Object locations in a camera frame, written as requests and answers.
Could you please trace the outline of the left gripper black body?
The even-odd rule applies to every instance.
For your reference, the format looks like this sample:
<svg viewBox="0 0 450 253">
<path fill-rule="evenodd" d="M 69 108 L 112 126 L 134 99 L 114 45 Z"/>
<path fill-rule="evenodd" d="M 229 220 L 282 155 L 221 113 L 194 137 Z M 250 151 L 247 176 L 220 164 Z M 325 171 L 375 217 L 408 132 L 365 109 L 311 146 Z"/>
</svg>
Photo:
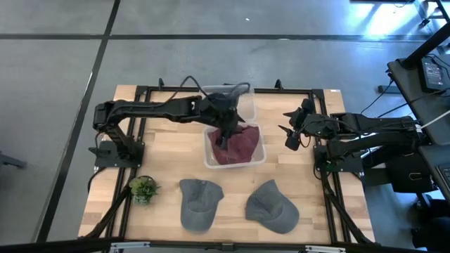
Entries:
<svg viewBox="0 0 450 253">
<path fill-rule="evenodd" d="M 237 112 L 233 100 L 222 93 L 213 93 L 200 102 L 200 123 L 227 129 L 231 115 Z"/>
</svg>

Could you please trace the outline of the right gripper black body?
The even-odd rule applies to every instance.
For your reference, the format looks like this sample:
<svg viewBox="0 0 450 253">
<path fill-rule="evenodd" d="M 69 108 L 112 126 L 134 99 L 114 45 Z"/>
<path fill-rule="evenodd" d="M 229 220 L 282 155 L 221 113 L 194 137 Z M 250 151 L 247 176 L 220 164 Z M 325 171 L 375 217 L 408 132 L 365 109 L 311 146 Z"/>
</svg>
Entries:
<svg viewBox="0 0 450 253">
<path fill-rule="evenodd" d="M 310 110 L 302 109 L 300 115 L 300 129 L 305 136 L 314 136 L 329 140 L 331 139 L 331 120 L 321 114 L 312 113 Z"/>
</svg>

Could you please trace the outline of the maroon cap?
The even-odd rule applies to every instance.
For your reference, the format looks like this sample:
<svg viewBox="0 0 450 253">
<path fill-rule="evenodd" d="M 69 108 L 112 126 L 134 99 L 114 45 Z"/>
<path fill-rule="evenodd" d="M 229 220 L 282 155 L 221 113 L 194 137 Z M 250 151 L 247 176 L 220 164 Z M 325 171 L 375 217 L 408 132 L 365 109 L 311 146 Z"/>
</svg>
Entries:
<svg viewBox="0 0 450 253">
<path fill-rule="evenodd" d="M 207 134 L 212 144 L 212 153 L 220 165 L 250 162 L 259 142 L 259 128 L 252 125 L 239 125 L 240 131 L 228 139 L 228 148 L 221 150 L 217 145 L 219 129 Z"/>
</svg>

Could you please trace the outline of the grey corduroy cap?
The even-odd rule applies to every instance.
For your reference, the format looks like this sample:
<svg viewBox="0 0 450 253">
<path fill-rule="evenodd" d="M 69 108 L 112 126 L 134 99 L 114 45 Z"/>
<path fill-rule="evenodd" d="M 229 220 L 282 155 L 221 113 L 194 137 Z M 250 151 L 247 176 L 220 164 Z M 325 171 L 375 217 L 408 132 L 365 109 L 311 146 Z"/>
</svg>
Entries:
<svg viewBox="0 0 450 253">
<path fill-rule="evenodd" d="M 247 199 L 245 218 L 260 223 L 272 232 L 286 234 L 296 227 L 300 213 L 271 179 L 258 187 Z"/>
<path fill-rule="evenodd" d="M 221 186 L 200 179 L 182 179 L 181 225 L 188 231 L 204 233 L 213 224 L 219 202 L 224 198 Z"/>
</svg>

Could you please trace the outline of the small potted green plant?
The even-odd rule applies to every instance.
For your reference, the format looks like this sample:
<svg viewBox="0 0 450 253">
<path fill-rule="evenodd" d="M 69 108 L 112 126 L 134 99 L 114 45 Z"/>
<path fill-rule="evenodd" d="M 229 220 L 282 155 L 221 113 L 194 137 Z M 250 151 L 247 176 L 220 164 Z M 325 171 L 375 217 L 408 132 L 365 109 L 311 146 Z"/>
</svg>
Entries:
<svg viewBox="0 0 450 253">
<path fill-rule="evenodd" d="M 151 198 L 157 195 L 160 188 L 151 176 L 136 177 L 128 186 L 131 188 L 132 200 L 137 205 L 149 205 Z"/>
</svg>

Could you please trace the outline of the black controller box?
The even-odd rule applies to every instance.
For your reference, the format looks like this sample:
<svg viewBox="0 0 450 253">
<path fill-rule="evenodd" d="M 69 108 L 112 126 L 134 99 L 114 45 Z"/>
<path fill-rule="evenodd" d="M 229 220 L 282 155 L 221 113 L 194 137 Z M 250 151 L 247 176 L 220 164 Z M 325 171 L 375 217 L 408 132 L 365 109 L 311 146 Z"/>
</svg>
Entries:
<svg viewBox="0 0 450 253">
<path fill-rule="evenodd" d="M 376 151 L 363 159 L 365 186 L 390 184 L 396 193 L 428 193 L 437 189 L 425 160 L 418 154 Z"/>
</svg>

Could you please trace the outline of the black desk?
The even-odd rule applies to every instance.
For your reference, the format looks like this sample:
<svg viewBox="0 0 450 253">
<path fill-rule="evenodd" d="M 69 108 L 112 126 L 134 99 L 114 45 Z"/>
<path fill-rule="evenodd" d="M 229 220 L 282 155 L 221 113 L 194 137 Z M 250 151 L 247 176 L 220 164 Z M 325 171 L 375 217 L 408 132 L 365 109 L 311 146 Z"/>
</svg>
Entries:
<svg viewBox="0 0 450 253">
<path fill-rule="evenodd" d="M 442 195 L 450 202 L 450 182 L 443 179 L 440 167 L 450 167 L 450 91 L 449 97 L 424 93 L 417 69 L 404 69 L 395 60 L 387 64 L 393 80 L 409 107 L 423 124 L 435 122 L 423 129 L 431 144 L 418 148 Z"/>
</svg>

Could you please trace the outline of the black power adapter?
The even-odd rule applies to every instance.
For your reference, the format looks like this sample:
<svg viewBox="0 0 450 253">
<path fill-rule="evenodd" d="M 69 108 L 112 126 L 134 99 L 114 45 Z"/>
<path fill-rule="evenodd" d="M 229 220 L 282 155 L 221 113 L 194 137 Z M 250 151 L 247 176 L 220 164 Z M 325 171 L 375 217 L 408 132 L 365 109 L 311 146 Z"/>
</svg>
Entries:
<svg viewBox="0 0 450 253">
<path fill-rule="evenodd" d="M 432 93 L 450 89 L 450 64 L 441 58 L 435 55 L 425 56 L 418 70 L 422 91 Z"/>
</svg>

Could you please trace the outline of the black rig bar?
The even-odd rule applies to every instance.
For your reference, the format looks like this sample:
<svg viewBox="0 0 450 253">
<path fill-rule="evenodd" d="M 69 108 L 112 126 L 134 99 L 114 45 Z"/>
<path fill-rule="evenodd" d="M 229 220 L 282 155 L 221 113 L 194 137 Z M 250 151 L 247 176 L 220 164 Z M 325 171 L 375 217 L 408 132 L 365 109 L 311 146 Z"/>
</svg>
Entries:
<svg viewBox="0 0 450 253">
<path fill-rule="evenodd" d="M 184 241 L 139 241 L 122 238 L 81 238 L 52 242 L 34 242 L 17 245 L 1 245 L 0 253 L 92 253 L 109 249 L 132 248 L 183 248 L 183 249 L 215 249 L 221 252 L 237 250 L 280 250 L 315 253 L 441 253 L 416 249 L 385 247 L 377 244 L 356 244 L 336 242 L 329 245 L 313 244 L 276 244 L 276 243 L 244 243 L 244 242 L 184 242 Z"/>
</svg>

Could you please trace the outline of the dark stand foot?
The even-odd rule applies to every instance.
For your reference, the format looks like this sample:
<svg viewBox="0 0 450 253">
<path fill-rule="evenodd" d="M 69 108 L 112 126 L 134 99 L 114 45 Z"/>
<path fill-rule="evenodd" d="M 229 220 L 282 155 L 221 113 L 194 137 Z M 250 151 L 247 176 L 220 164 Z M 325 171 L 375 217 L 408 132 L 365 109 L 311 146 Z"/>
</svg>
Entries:
<svg viewBox="0 0 450 253">
<path fill-rule="evenodd" d="M 27 163 L 14 157 L 5 155 L 0 151 L 0 168 L 2 168 L 3 166 L 13 166 L 19 169 L 24 169 L 27 166 Z"/>
</svg>

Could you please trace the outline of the black aluminium table frame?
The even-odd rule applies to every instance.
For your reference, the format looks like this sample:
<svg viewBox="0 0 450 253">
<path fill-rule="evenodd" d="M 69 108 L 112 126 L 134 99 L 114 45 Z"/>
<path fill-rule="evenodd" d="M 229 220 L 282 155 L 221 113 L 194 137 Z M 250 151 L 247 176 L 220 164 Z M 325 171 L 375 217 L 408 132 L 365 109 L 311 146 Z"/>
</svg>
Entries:
<svg viewBox="0 0 450 253">
<path fill-rule="evenodd" d="M 151 176 L 158 185 L 149 205 L 125 201 L 113 216 L 103 237 L 122 236 L 146 247 L 189 247 L 232 252 L 237 249 L 300 250 L 307 245 L 351 242 L 353 237 L 338 212 L 325 199 L 321 182 L 313 173 L 314 141 L 292 151 L 285 147 L 281 126 L 285 113 L 305 98 L 315 101 L 319 112 L 343 112 L 338 90 L 258 88 L 255 91 L 256 121 L 266 153 L 262 163 L 237 169 L 205 166 L 204 126 L 177 124 L 165 119 L 124 120 L 121 127 L 145 145 L 137 169 L 105 169 L 93 179 L 79 235 L 90 233 L 105 216 L 112 202 L 132 176 Z M 205 179 L 220 185 L 219 203 L 211 229 L 206 233 L 185 230 L 180 221 L 181 179 Z M 299 209 L 300 220 L 286 234 L 269 231 L 244 216 L 247 198 L 265 181 L 274 180 L 280 191 Z"/>
</svg>

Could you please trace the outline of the black diagonal post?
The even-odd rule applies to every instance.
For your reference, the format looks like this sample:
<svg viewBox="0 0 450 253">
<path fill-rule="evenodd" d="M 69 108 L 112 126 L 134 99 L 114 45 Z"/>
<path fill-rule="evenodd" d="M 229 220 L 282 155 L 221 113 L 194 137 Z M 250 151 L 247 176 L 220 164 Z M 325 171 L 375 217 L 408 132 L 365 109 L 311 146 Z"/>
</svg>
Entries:
<svg viewBox="0 0 450 253">
<path fill-rule="evenodd" d="M 441 27 L 427 41 L 419 46 L 412 54 L 400 62 L 400 65 L 410 70 L 414 68 L 422 58 L 437 48 L 441 43 L 450 37 L 450 22 Z"/>
</svg>

